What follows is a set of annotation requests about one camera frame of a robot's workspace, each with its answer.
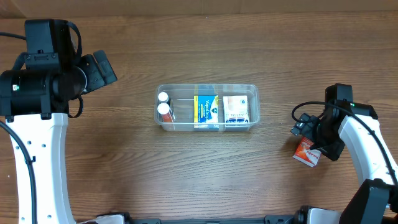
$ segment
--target yellow label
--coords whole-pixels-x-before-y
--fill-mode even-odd
[[[198,122],[198,96],[193,97],[193,108],[195,110],[194,115],[193,115],[193,122],[197,123]]]

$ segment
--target white bottle cap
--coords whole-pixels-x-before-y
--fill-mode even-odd
[[[157,99],[158,99],[159,102],[161,102],[161,103],[166,103],[166,102],[168,102],[168,100],[169,100],[169,96],[168,96],[167,93],[162,92],[162,93],[159,93],[159,95],[157,96]]]
[[[167,103],[161,103],[159,106],[157,106],[157,112],[159,112],[161,115],[168,114],[170,112],[170,106]]]

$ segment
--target wooden surface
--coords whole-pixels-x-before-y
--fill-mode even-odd
[[[373,105],[398,159],[398,12],[73,22],[83,53],[104,49],[119,78],[86,95],[82,117],[70,120],[67,176],[78,220],[108,211],[168,220],[262,217],[306,204],[342,211],[358,189],[348,151],[312,169],[292,159],[299,139],[290,133],[292,108],[322,101],[336,82]],[[0,20],[1,31],[23,34],[23,25]],[[23,41],[1,37],[0,71],[22,51]],[[165,132],[154,123],[154,93],[164,83],[254,83],[261,122],[242,133]],[[0,140],[0,223],[17,223],[14,155],[4,131]]]
[[[393,10],[398,0],[0,0],[5,18]]]

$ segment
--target wooden table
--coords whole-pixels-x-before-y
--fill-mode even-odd
[[[263,217],[306,204],[342,211],[358,189],[348,151],[312,169],[292,159],[299,138],[290,133],[292,108],[323,101],[336,82],[373,105],[398,158],[398,12],[69,20],[83,53],[105,50],[119,78],[86,95],[83,115],[70,120],[67,175],[77,220],[108,211],[164,220]],[[24,20],[2,19],[0,30],[23,34]],[[24,41],[1,37],[0,71],[22,51]],[[155,89],[164,83],[254,83],[261,122],[242,133],[165,132],[154,123]],[[0,223],[17,223],[14,155],[4,131],[0,140]]]

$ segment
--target plastic bin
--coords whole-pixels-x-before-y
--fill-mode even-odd
[[[172,100],[172,110],[175,116],[173,123],[163,122],[157,112],[159,105],[158,94],[166,92]],[[211,123],[211,128],[197,128],[194,123],[195,95],[218,95],[218,123]],[[248,123],[224,122],[224,96],[248,96]],[[247,84],[220,84],[220,85],[160,85],[155,93],[155,122],[166,131],[247,131],[260,121],[259,92],[255,85]]]

